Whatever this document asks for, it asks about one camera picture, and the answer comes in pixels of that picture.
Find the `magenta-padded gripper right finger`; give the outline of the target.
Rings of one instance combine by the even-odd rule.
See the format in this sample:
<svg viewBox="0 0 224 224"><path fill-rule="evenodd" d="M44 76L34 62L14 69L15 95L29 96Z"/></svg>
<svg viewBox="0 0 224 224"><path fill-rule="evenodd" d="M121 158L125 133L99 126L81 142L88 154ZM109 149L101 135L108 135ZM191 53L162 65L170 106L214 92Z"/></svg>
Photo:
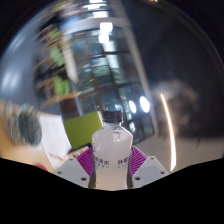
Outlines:
<svg viewBox="0 0 224 224"><path fill-rule="evenodd" d="M127 187L140 188L168 175L155 156L146 156L140 149L132 147L129 158Z"/></svg>

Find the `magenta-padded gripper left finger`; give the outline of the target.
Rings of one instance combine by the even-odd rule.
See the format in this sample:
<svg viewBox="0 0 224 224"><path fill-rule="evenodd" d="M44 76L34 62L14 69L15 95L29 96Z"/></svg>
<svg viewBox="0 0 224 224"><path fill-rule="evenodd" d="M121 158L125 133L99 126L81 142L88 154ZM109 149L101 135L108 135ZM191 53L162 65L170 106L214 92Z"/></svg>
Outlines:
<svg viewBox="0 0 224 224"><path fill-rule="evenodd" d="M94 189L96 174L93 148L87 149L77 158L67 159L54 174L78 186Z"/></svg>

